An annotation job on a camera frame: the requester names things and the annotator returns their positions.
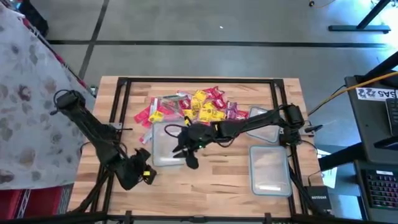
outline floor stripe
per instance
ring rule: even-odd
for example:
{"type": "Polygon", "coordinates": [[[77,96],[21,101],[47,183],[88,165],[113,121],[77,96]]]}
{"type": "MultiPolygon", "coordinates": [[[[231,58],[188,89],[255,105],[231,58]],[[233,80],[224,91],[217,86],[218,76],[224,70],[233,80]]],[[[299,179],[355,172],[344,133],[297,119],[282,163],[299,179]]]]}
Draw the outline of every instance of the floor stripe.
{"type": "Polygon", "coordinates": [[[88,64],[90,62],[91,56],[93,55],[94,46],[95,46],[96,40],[98,38],[98,34],[100,33],[101,26],[102,26],[102,23],[103,23],[104,17],[105,17],[105,12],[108,8],[108,5],[109,5],[109,0],[104,0],[102,8],[101,8],[101,12],[99,13],[98,20],[97,20],[97,23],[94,28],[93,35],[91,36],[91,40],[89,41],[89,45],[87,47],[86,55],[83,59],[82,65],[80,67],[78,76],[81,79],[84,79],[84,77],[86,75],[88,64]]]}
{"type": "MultiPolygon", "coordinates": [[[[48,40],[50,44],[87,45],[90,40],[48,40]]],[[[247,42],[195,40],[94,40],[94,45],[163,45],[163,46],[230,46],[230,47],[328,47],[328,48],[394,48],[379,43],[316,42],[247,42]]]]}

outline clear plastic container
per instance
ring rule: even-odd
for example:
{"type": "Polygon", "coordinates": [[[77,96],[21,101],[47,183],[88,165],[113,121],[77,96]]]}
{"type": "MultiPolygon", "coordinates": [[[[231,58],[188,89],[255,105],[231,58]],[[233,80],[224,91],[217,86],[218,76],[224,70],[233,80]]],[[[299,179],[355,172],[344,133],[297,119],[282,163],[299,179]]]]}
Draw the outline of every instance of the clear plastic container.
{"type": "MultiPolygon", "coordinates": [[[[178,144],[178,139],[169,136],[164,131],[164,128],[168,124],[177,124],[185,126],[184,120],[168,121],[168,122],[156,122],[152,126],[152,159],[155,166],[172,166],[172,165],[183,165],[185,164],[184,158],[173,158],[176,153],[173,153],[173,149],[178,144]]],[[[178,135],[181,132],[181,128],[168,127],[167,131],[170,134],[178,135]]]]}
{"type": "MultiPolygon", "coordinates": [[[[266,112],[267,112],[266,109],[262,109],[262,108],[254,106],[254,107],[250,108],[249,117],[251,118],[255,115],[263,114],[266,112]]],[[[265,126],[262,128],[257,128],[257,129],[248,131],[247,134],[252,137],[265,140],[269,143],[276,143],[278,141],[279,131],[280,131],[279,126],[269,125],[269,126],[265,126]]]]}
{"type": "Polygon", "coordinates": [[[256,195],[292,194],[286,149],[282,146],[250,147],[251,188],[256,195]]]}

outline concrete floor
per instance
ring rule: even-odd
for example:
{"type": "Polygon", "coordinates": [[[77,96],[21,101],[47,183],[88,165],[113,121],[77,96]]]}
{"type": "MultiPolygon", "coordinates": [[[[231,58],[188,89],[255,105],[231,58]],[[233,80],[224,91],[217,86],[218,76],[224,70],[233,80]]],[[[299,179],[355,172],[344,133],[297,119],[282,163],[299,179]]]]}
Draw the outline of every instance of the concrete floor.
{"type": "MultiPolygon", "coordinates": [[[[91,40],[100,0],[31,0],[48,20],[48,40],[91,40]]],[[[321,6],[327,0],[316,0],[321,6]]],[[[103,75],[181,75],[215,77],[294,77],[301,81],[312,109],[344,84],[393,54],[398,46],[398,9],[387,6],[372,24],[388,24],[388,34],[329,32],[328,25],[355,25],[372,8],[371,0],[337,0],[313,9],[306,0],[109,0],[97,40],[201,40],[305,43],[378,43],[385,48],[94,45],[87,69],[89,85],[103,75]]],[[[75,73],[88,45],[54,45],[75,73]]],[[[349,146],[359,141],[347,95],[311,116],[324,124],[317,144],[349,146]]],[[[346,197],[336,196],[343,211],[346,197]]],[[[341,212],[341,216],[350,216],[341,212]]],[[[352,218],[360,217],[357,213],[352,218]]]]}

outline wooden table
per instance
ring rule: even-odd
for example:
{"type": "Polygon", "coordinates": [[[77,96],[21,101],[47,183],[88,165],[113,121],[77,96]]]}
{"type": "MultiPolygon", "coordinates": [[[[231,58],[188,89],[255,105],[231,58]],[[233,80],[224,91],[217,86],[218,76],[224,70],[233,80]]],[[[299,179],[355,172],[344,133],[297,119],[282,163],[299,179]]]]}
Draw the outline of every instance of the wooden table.
{"type": "MultiPolygon", "coordinates": [[[[118,77],[103,77],[93,114],[102,122],[108,123],[118,77]]],[[[285,78],[285,92],[288,103],[298,105],[307,118],[307,110],[298,78],[285,78]]],[[[122,142],[128,147],[129,154],[134,154],[135,147],[145,147],[151,152],[151,143],[143,146],[139,138],[147,131],[133,120],[133,116],[147,107],[153,96],[173,95],[177,90],[194,93],[218,85],[226,92],[228,100],[238,102],[240,110],[249,110],[252,105],[272,109],[272,98],[269,85],[263,83],[133,83],[129,94],[125,128],[122,142]]],[[[119,108],[123,101],[123,91],[119,108]]],[[[280,94],[277,88],[278,102],[280,94]]],[[[312,138],[303,137],[310,142],[312,138]]],[[[210,144],[197,153],[200,167],[197,170],[187,166],[154,167],[158,172],[152,185],[140,183],[130,191],[122,189],[115,178],[111,201],[110,215],[124,215],[131,210],[133,215],[163,216],[208,216],[208,217],[263,217],[269,212],[273,217],[290,217],[286,197],[256,196],[252,193],[249,181],[248,149],[255,144],[264,144],[241,134],[231,147],[222,148],[210,144]]],[[[298,159],[304,184],[307,177],[319,171],[318,159],[314,148],[303,143],[297,147],[298,159]]],[[[94,186],[99,167],[93,146],[87,145],[83,150],[78,175],[73,187],[69,210],[76,208],[94,186]]],[[[313,185],[322,185],[320,174],[311,176],[313,185]]],[[[101,209],[104,190],[99,199],[101,209]]],[[[300,200],[294,187],[295,207],[301,213],[300,200]]]]}

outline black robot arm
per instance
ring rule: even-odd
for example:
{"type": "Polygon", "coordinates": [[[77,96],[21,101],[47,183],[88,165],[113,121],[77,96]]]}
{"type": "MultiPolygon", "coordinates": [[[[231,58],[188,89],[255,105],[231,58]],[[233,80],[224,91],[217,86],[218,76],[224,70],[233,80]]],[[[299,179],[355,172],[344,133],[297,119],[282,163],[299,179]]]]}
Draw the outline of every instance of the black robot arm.
{"type": "MultiPolygon", "coordinates": [[[[174,157],[184,157],[187,166],[196,169],[199,167],[199,163],[194,152],[198,149],[204,148],[212,142],[221,147],[228,147],[241,133],[268,125],[278,125],[284,130],[284,144],[298,144],[301,141],[299,129],[304,125],[304,119],[300,108],[295,105],[283,105],[244,120],[215,121],[211,122],[209,126],[202,123],[191,123],[187,127],[182,127],[181,133],[177,136],[178,145],[173,150],[173,152],[177,152],[174,157]],[[284,111],[285,119],[280,117],[280,110],[284,111]]],[[[168,133],[169,126],[174,125],[166,126],[166,133],[168,133]]]]}
{"type": "Polygon", "coordinates": [[[85,108],[85,99],[81,93],[73,90],[65,91],[66,93],[57,98],[55,102],[57,110],[52,114],[59,111],[78,126],[94,145],[101,165],[108,172],[116,174],[123,189],[130,190],[141,180],[151,184],[156,171],[146,164],[150,153],[145,149],[136,149],[136,155],[128,158],[120,147],[118,130],[111,125],[101,124],[85,108]]]}

